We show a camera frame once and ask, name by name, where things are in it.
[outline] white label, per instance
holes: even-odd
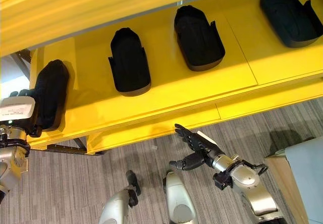
[[[5,98],[0,103],[0,121],[30,118],[34,107],[35,100],[30,96]]]

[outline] gray carpet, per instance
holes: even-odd
[[[278,149],[323,135],[323,98],[200,130],[228,155],[239,153],[251,163],[262,163]],[[115,148],[103,156],[33,151],[30,171],[0,206],[0,223],[97,223],[106,200],[127,185],[127,170],[137,174],[142,186],[139,204],[129,212],[129,224],[168,223],[162,179],[170,160],[189,153],[175,135]],[[213,174],[207,166],[179,173],[200,223],[250,223],[239,196],[230,188],[218,190]],[[287,222],[294,223],[270,172],[261,179]]]

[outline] yellow tabletop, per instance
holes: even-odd
[[[219,1],[258,84],[322,70],[323,37],[306,47],[288,48],[262,12],[260,0]],[[311,4],[323,22],[323,0]]]

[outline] robotic hand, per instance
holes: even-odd
[[[214,174],[215,185],[223,190],[227,186],[241,195],[241,200],[253,223],[286,224],[283,214],[270,193],[262,184],[259,175],[267,170],[265,164],[253,165],[238,155],[226,156],[218,145],[202,132],[192,133],[179,124],[175,131],[194,151],[179,161],[170,161],[170,166],[179,170],[192,170],[202,164],[218,170]]]
[[[0,102],[0,203],[27,170],[27,135],[40,137],[61,122],[69,73],[54,60],[39,73],[34,89],[12,92]]]

